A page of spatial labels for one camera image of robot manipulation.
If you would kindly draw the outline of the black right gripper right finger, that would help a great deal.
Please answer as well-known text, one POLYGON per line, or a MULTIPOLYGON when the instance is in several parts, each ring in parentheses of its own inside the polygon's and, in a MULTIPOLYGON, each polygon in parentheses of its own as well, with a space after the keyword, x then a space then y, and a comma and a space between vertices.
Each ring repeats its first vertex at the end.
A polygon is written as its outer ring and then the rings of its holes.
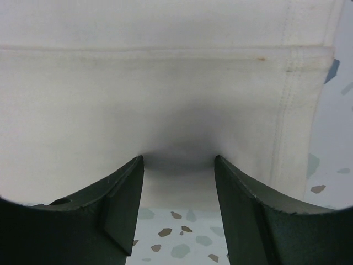
POLYGON ((352 263, 352 208, 289 197, 222 156, 214 173, 231 264, 352 263))

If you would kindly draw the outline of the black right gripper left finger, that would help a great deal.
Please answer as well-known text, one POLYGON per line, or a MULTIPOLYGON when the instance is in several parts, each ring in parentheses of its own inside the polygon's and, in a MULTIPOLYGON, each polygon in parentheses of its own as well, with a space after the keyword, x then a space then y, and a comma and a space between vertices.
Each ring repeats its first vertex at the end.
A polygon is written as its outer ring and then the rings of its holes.
POLYGON ((49 205, 1 199, 2 264, 125 264, 144 175, 137 156, 111 175, 49 205))

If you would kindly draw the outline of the cream white t shirt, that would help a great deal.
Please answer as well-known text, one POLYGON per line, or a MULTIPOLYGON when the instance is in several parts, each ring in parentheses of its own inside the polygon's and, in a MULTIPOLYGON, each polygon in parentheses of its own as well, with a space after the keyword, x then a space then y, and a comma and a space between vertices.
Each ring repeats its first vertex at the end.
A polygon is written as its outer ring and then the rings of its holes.
POLYGON ((2 1, 1 196, 145 158, 141 205, 218 210, 213 160, 296 199, 343 1, 2 1))

